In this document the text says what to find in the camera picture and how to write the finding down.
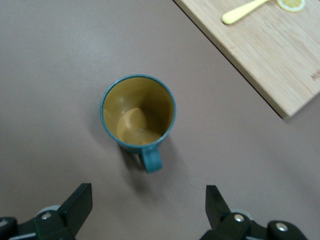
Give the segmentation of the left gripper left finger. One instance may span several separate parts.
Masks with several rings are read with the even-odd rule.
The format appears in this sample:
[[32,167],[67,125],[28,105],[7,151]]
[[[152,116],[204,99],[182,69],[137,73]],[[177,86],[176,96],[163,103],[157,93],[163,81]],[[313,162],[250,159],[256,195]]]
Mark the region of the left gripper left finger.
[[18,223],[10,216],[0,218],[2,240],[74,240],[92,211],[92,185],[82,183],[61,205],[40,210]]

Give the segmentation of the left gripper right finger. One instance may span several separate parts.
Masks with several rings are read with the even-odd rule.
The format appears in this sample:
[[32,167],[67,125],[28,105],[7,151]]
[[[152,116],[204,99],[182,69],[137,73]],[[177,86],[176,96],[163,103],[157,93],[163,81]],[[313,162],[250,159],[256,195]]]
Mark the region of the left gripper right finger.
[[245,211],[231,210],[215,185],[206,186],[205,212],[211,229],[202,240],[305,240],[294,224],[272,220],[266,227]]

